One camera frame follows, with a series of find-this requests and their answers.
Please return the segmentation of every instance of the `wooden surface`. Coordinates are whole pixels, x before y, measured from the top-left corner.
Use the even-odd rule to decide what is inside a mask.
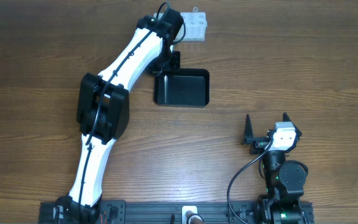
[[[80,81],[121,53],[160,1],[0,1],[0,222],[36,222],[65,195],[80,158]],[[211,74],[205,108],[166,108],[143,75],[114,145],[103,198],[225,201],[255,156],[240,145],[249,113],[265,134],[286,111],[303,131],[290,153],[310,169],[302,200],[318,223],[358,223],[358,1],[172,1],[206,12],[205,42],[182,43],[183,68]],[[257,166],[232,198],[265,190]]]

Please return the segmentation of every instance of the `tabletop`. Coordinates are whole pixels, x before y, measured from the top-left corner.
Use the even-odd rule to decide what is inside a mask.
[[[40,202],[71,189],[81,149],[80,81],[123,51],[155,0],[0,1],[0,222],[37,222]],[[290,158],[309,167],[302,200],[317,223],[358,223],[358,1],[171,1],[206,13],[204,42],[183,42],[182,68],[210,73],[204,108],[158,106],[154,78],[130,93],[103,198],[226,199],[255,158],[241,144],[246,114],[266,135],[287,112],[303,132]],[[265,192],[257,165],[232,200]]]

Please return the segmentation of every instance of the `wooden table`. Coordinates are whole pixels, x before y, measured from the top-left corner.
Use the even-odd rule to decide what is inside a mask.
[[[0,1],[0,222],[36,222],[65,195],[80,158],[76,107],[86,72],[106,68],[137,20],[161,1]],[[182,43],[183,68],[211,74],[209,105],[167,108],[154,79],[131,91],[103,198],[225,201],[255,156],[240,144],[246,114],[263,135],[286,111],[303,131],[290,153],[310,169],[302,200],[318,223],[358,223],[358,1],[172,1],[206,12],[205,42]],[[265,191],[257,166],[233,199]]]

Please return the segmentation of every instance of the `white plastic piece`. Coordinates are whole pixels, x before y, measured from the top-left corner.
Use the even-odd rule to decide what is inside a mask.
[[[80,164],[78,165],[77,176],[74,181],[73,188],[71,188],[69,196],[73,201],[78,202],[80,195],[81,180],[85,166],[85,160],[88,156],[88,146],[85,146],[89,134],[81,135],[82,151]],[[102,144],[98,138],[92,138],[92,151],[89,156],[88,165],[86,166],[84,186],[82,191],[81,204],[90,205],[91,207],[99,200],[102,195],[102,180],[104,169],[106,168],[107,159],[109,158],[112,145],[116,142],[115,139],[110,140],[107,144]]]
[[[273,135],[273,144],[270,150],[282,150],[289,149],[295,140],[296,132],[292,122],[276,122],[276,132]]]
[[[99,73],[99,76],[102,76],[103,80],[108,81],[113,71],[148,32],[148,29],[136,29],[135,35],[128,46],[108,68]],[[160,55],[161,50],[162,39],[157,37],[155,32],[152,32],[144,40],[140,47],[135,50],[134,55],[129,57],[129,59],[117,72],[117,76],[112,79],[111,83],[113,85],[122,84],[125,89],[131,91],[132,86],[139,78],[140,74],[142,74],[146,66],[154,58]]]
[[[205,12],[198,12],[198,8],[194,7],[193,12],[181,12],[180,15],[186,24],[186,36],[182,41],[205,41],[205,32],[208,23],[206,22]],[[175,39],[178,41],[183,35],[183,26],[180,28],[179,33]]]

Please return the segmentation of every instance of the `wood grain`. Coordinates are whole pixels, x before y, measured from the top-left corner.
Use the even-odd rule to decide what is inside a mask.
[[[155,0],[0,1],[0,222],[34,223],[66,194],[80,158],[75,121],[86,72],[107,67]],[[265,134],[286,111],[303,131],[291,158],[310,169],[303,200],[317,223],[358,223],[358,1],[171,1],[207,14],[205,42],[182,43],[182,67],[211,74],[205,108],[152,101],[143,75],[131,120],[110,154],[104,198],[225,201],[254,158],[245,116]],[[233,199],[264,192],[253,166]]]

